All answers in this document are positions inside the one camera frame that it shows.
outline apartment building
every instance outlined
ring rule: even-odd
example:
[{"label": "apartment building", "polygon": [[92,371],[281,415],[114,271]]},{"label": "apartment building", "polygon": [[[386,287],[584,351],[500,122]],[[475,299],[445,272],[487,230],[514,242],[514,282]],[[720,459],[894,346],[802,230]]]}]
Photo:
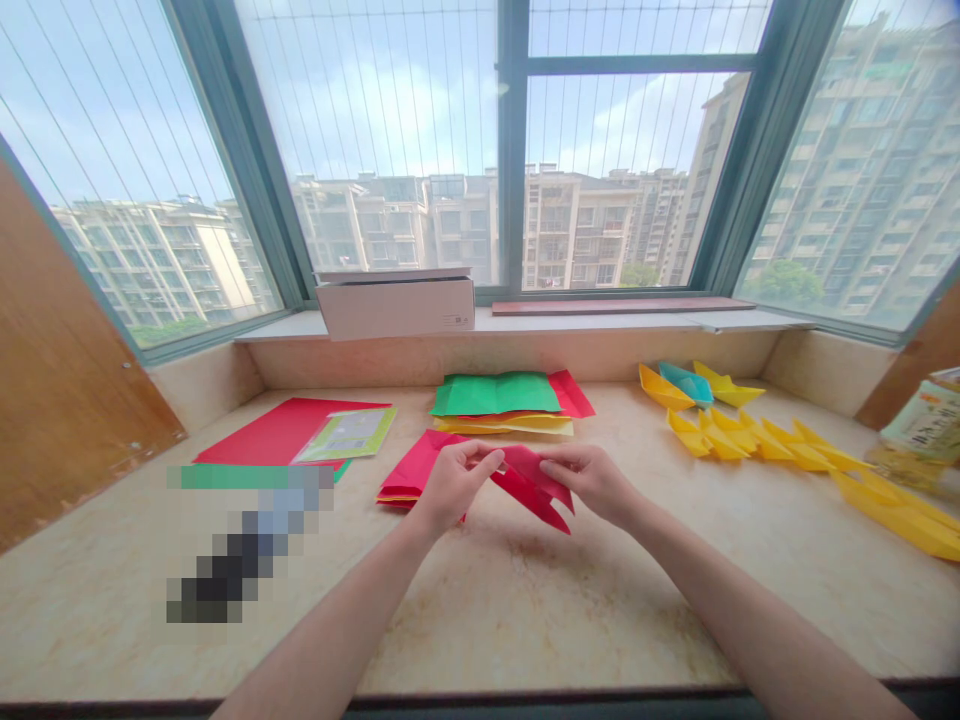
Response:
[{"label": "apartment building", "polygon": [[611,170],[607,179],[636,191],[624,263],[640,263],[661,273],[677,232],[687,173],[668,168],[642,173]]},{"label": "apartment building", "polygon": [[422,178],[300,175],[290,188],[315,272],[437,266]]},{"label": "apartment building", "polygon": [[524,290],[620,284],[634,189],[540,163],[524,195]]},{"label": "apartment building", "polygon": [[500,283],[497,170],[484,175],[431,175],[430,215],[439,265],[469,265],[478,285]]},{"label": "apartment building", "polygon": [[181,196],[51,210],[128,327],[231,323],[279,308],[252,239],[223,208]]},{"label": "apartment building", "polygon": [[956,23],[847,27],[825,66],[749,264],[790,259],[840,316],[913,316],[960,251]]},{"label": "apartment building", "polygon": [[690,178],[677,213],[680,231],[667,241],[660,266],[661,285],[685,285],[690,279],[748,81],[747,73],[733,75],[724,82],[723,89],[703,105]]}]

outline blue paper boat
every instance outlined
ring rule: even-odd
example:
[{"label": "blue paper boat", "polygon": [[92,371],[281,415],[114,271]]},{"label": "blue paper boat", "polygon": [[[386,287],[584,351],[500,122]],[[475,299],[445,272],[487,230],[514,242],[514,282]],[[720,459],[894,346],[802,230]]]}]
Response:
[{"label": "blue paper boat", "polygon": [[669,383],[683,390],[698,407],[713,406],[713,391],[706,378],[702,378],[689,370],[678,368],[670,363],[660,363],[660,375]]}]

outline sky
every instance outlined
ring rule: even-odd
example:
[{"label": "sky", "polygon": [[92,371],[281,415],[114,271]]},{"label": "sky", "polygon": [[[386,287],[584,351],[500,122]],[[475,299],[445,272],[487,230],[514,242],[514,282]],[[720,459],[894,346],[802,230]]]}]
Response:
[{"label": "sky", "polygon": [[[497,160],[494,0],[236,0],[290,178]],[[770,0],[532,0],[531,55],[754,52]],[[848,24],[954,17],[857,0]],[[234,196],[158,0],[3,0],[0,134],[48,203]],[[727,73],[531,78],[527,160],[689,169]]]}]

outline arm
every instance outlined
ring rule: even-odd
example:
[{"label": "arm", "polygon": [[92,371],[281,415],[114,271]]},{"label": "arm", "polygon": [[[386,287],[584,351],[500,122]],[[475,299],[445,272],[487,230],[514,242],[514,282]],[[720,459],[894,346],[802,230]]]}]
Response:
[{"label": "arm", "polygon": [[545,473],[654,557],[772,717],[915,717],[786,603],[643,497],[602,449],[561,445],[542,457]]},{"label": "arm", "polygon": [[339,718],[420,563],[467,511],[503,451],[440,452],[423,495],[379,545],[227,697],[214,718]]}]

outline wooden board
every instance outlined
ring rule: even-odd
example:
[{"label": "wooden board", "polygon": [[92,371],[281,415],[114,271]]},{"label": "wooden board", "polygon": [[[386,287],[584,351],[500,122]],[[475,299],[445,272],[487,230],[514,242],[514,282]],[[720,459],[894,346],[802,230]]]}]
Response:
[{"label": "wooden board", "polygon": [[185,437],[3,162],[0,347],[0,552]]},{"label": "wooden board", "polygon": [[641,298],[634,300],[530,300],[493,304],[494,315],[608,315],[611,313],[752,310],[756,303],[733,298]]},{"label": "wooden board", "polygon": [[941,298],[916,337],[903,349],[856,419],[869,428],[882,430],[913,397],[920,383],[932,372],[960,366],[960,282]]}]

